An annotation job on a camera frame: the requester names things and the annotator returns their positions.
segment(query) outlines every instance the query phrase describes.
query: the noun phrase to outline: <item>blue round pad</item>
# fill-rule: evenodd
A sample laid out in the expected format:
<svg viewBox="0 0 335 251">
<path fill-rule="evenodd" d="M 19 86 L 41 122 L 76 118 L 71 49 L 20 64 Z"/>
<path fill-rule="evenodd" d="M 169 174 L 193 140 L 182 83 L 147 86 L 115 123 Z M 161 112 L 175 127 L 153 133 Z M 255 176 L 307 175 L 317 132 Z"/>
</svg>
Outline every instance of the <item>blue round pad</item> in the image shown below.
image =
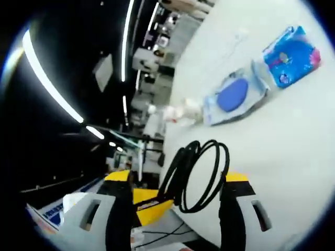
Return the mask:
<svg viewBox="0 0 335 251">
<path fill-rule="evenodd" d="M 219 93 L 217 104 L 225 112 L 234 111 L 244 102 L 247 91 L 248 81 L 239 78 Z"/>
</svg>

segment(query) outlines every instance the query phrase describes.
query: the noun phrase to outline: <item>white table surface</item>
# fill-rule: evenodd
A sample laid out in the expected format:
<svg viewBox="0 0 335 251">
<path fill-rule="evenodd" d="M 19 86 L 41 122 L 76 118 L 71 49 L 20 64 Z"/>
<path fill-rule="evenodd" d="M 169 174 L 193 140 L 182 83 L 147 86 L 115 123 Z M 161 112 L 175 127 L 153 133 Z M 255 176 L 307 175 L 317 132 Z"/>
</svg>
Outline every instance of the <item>white table surface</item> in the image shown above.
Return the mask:
<svg viewBox="0 0 335 251">
<path fill-rule="evenodd" d="M 225 76 L 248 63 L 289 25 L 302 25 L 320 50 L 322 65 L 238 122 L 206 127 L 168 124 L 164 178 L 177 150 L 193 140 L 216 139 L 230 151 L 230 170 L 247 174 L 272 228 L 247 250 L 275 250 L 293 235 L 304 235 L 327 207 L 335 187 L 335 58 L 317 20 L 298 0 L 218 0 L 177 67 L 170 99 L 202 102 Z M 214 152 L 196 164 L 187 186 L 195 204 L 209 181 Z M 199 235 L 220 246 L 218 196 L 195 214 L 175 212 Z"/>
</svg>

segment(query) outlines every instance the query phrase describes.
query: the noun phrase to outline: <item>fluorescent light strip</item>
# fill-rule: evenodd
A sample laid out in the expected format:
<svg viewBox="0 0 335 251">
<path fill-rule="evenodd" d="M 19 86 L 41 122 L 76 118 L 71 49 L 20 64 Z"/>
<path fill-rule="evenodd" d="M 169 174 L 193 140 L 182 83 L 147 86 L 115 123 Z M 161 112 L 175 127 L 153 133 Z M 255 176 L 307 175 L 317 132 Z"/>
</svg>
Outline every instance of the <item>fluorescent light strip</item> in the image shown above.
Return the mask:
<svg viewBox="0 0 335 251">
<path fill-rule="evenodd" d="M 135 86 L 135 89 L 138 90 L 138 87 L 140 85 L 140 76 L 141 76 L 141 71 L 138 70 L 137 71 L 137 76 L 136 76 L 136 86 Z"/>
<path fill-rule="evenodd" d="M 152 16 L 151 16 L 151 19 L 150 19 L 150 22 L 149 22 L 147 31 L 149 31 L 149 30 L 151 29 L 152 22 L 153 22 L 153 20 L 154 20 L 154 18 L 155 18 L 155 15 L 156 15 L 158 6 L 159 6 L 159 3 L 156 3 L 156 5 L 155 5 L 155 9 L 153 9 L 153 13 L 152 13 Z"/>
<path fill-rule="evenodd" d="M 131 16 L 131 10 L 134 5 L 134 0 L 130 0 L 127 16 L 126 16 L 126 23 L 124 29 L 124 36 L 122 40 L 122 55 L 121 55 L 121 81 L 126 81 L 126 50 L 127 50 L 127 37 L 128 37 L 128 29 L 129 29 L 129 22 Z"/>
<path fill-rule="evenodd" d="M 86 126 L 86 129 L 88 129 L 91 133 L 93 133 L 95 136 L 97 136 L 99 139 L 103 140 L 105 136 L 103 136 L 98 130 L 96 130 L 94 127 Z"/>
<path fill-rule="evenodd" d="M 56 88 L 52 85 L 51 81 L 48 79 L 46 73 L 44 72 L 40 62 L 37 59 L 34 48 L 31 43 L 29 30 L 26 31 L 23 36 L 23 48 L 25 49 L 25 53 L 29 64 L 33 71 L 35 72 L 38 79 L 41 81 L 41 84 L 48 91 L 48 93 L 56 100 L 56 102 L 68 113 L 71 115 L 79 123 L 84 121 L 83 117 L 80 116 L 66 100 L 60 95 L 60 93 L 56 90 Z"/>
<path fill-rule="evenodd" d="M 123 102 L 124 102 L 124 113 L 127 114 L 127 101 L 126 101 L 126 96 L 122 97 Z"/>
</svg>

